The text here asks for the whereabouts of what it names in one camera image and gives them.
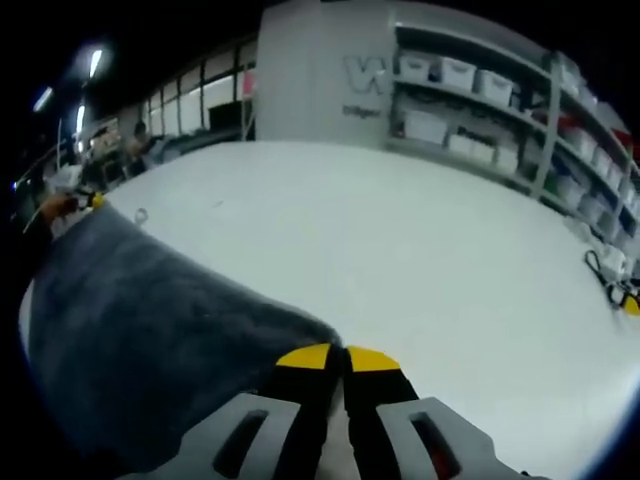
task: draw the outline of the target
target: gray gripper part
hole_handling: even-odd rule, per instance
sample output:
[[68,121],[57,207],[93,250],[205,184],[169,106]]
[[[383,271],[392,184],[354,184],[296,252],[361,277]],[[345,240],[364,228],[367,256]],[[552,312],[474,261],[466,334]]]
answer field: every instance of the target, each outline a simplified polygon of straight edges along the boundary
[[228,480],[214,469],[214,460],[240,423],[252,415],[264,422],[236,478],[271,480],[299,409],[297,403],[241,393],[185,433],[178,454],[167,463],[120,480]]
[[435,427],[453,454],[460,471],[452,480],[544,478],[525,477],[500,462],[489,435],[435,398],[380,405],[377,412],[393,446],[402,480],[438,480],[414,426],[417,423]]

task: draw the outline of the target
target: gray cloth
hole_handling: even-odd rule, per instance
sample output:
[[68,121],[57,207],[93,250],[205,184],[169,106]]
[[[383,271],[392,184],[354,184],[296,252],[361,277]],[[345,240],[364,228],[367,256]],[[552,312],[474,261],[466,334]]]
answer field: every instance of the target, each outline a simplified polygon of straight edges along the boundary
[[37,274],[28,350],[72,442],[145,471],[175,455],[193,425],[258,388],[280,356],[321,342],[339,339],[105,205],[54,243]]

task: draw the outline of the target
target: white table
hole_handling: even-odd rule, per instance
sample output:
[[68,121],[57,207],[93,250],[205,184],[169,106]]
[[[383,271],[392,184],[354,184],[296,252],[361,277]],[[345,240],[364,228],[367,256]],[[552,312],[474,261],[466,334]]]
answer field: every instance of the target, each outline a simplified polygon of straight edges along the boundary
[[614,317],[561,217],[506,188],[385,152],[256,142],[193,152],[108,198],[397,359],[514,469],[575,478],[633,400],[640,328]]

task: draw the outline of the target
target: metal shelf frame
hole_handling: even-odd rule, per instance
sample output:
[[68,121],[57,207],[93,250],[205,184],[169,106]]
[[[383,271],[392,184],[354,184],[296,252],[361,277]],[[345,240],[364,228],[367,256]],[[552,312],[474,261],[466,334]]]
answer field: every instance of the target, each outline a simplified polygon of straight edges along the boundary
[[[453,166],[467,170],[474,170],[475,173],[486,178],[498,180],[501,183],[507,181],[507,183],[526,190],[532,199],[550,204],[565,214],[570,214],[580,220],[586,221],[580,212],[568,207],[560,198],[547,192],[543,188],[551,170],[551,159],[554,153],[557,150],[563,151],[568,153],[579,167],[594,180],[595,185],[606,190],[610,196],[616,199],[616,205],[612,212],[616,221],[620,221],[620,217],[624,212],[624,215],[628,216],[629,219],[634,222],[636,235],[640,233],[640,218],[636,217],[635,212],[623,202],[620,192],[613,189],[606,179],[602,178],[595,168],[583,159],[558,133],[560,114],[561,111],[564,110],[576,117],[585,131],[596,140],[598,146],[609,154],[615,164],[622,167],[623,180],[621,185],[623,183],[637,183],[637,180],[636,182],[632,182],[632,176],[640,177],[640,169],[635,165],[630,152],[625,150],[613,131],[611,131],[594,112],[585,107],[579,99],[575,98],[571,93],[561,88],[560,65],[558,61],[553,60],[549,66],[550,71],[546,71],[524,58],[484,40],[470,37],[453,30],[424,25],[396,23],[395,34],[398,51],[424,51],[451,56],[472,63],[477,65],[478,68],[491,70],[514,80],[521,86],[523,93],[525,93],[525,98],[532,98],[531,92],[535,91],[546,96],[549,104],[547,124],[544,125],[515,108],[497,104],[474,92],[457,89],[437,82],[426,80],[424,82],[415,82],[404,79],[398,75],[394,75],[393,77],[395,91],[418,88],[450,98],[458,98],[472,105],[492,110],[494,114],[506,117],[514,123],[524,126],[531,130],[532,133],[543,135],[542,155],[538,165],[537,175],[533,182],[508,175],[490,165],[479,164],[473,159],[461,158],[460,155],[449,152],[444,148],[428,146],[426,142],[391,137],[387,141],[388,148],[396,151],[404,151],[412,155],[435,155],[439,159],[444,159],[448,164],[453,164]],[[612,231],[603,231],[598,225],[593,224],[591,224],[591,227],[605,241],[613,240],[611,238]]]

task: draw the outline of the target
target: white shelving unit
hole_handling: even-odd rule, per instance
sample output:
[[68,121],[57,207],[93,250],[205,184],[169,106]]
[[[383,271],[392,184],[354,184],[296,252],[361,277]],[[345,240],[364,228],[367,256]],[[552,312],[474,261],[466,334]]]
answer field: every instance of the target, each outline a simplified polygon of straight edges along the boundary
[[[640,169],[635,165],[630,154],[618,141],[615,134],[596,114],[571,93],[561,89],[559,65],[556,61],[552,61],[550,71],[546,71],[540,66],[486,41],[452,30],[424,25],[396,23],[395,33],[399,52],[402,50],[423,51],[429,54],[453,57],[474,64],[478,68],[496,72],[520,86],[521,100],[533,99],[534,92],[541,94],[548,99],[548,115],[547,123],[543,124],[524,111],[498,104],[478,93],[427,79],[424,81],[409,80],[395,74],[393,77],[392,134],[387,142],[388,148],[412,156],[442,161],[444,164],[470,170],[485,178],[507,184],[555,210],[586,221],[600,237],[606,241],[612,241],[613,226],[611,226],[612,228],[603,229],[600,225],[587,221],[585,216],[578,210],[568,206],[561,198],[545,190],[545,183],[552,170],[552,157],[557,154],[564,154],[570,159],[569,162],[577,165],[591,179],[595,190],[602,191],[607,198],[613,200],[612,203],[615,205],[613,205],[611,213],[615,221],[620,222],[621,218],[624,217],[626,222],[631,224],[635,236],[640,238],[640,218],[636,216],[632,208],[623,202],[620,192],[612,188],[607,179],[603,178],[589,161],[585,160],[569,142],[559,136],[558,124],[561,112],[567,112],[578,119],[581,126],[595,139],[598,146],[609,154],[612,161],[622,169],[624,179],[621,185],[629,181],[635,185],[640,185]],[[535,179],[530,181],[518,174],[508,174],[500,171],[494,165],[483,164],[475,159],[465,158],[457,153],[450,152],[444,146],[428,144],[420,140],[394,137],[393,117],[399,115],[395,106],[397,94],[399,92],[411,93],[416,91],[429,93],[432,97],[443,96],[444,98],[468,103],[472,107],[481,108],[489,112],[490,115],[508,120],[518,127],[518,131],[524,131],[528,136],[536,136],[541,139],[542,154]],[[523,110],[533,107],[533,105],[527,105],[526,101],[524,103],[524,105],[521,103]]]

